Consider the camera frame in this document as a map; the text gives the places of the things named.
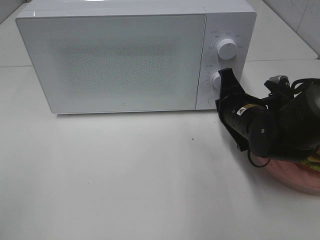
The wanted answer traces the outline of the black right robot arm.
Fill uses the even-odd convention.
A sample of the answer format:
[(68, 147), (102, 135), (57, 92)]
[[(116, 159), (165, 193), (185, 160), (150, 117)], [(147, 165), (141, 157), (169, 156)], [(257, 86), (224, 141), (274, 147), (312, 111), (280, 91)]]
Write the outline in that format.
[(245, 92), (231, 68), (221, 77), (218, 117), (238, 149), (260, 158), (300, 162), (320, 148), (320, 80), (270, 77), (267, 97)]

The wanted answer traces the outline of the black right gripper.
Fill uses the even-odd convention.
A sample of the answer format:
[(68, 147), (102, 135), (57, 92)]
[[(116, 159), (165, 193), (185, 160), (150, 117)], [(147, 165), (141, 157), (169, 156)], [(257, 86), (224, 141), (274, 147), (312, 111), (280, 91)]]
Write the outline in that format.
[(275, 114), (258, 98), (246, 94), (231, 68), (218, 73), (220, 92), (215, 103), (220, 121), (239, 151), (268, 157), (279, 133)]

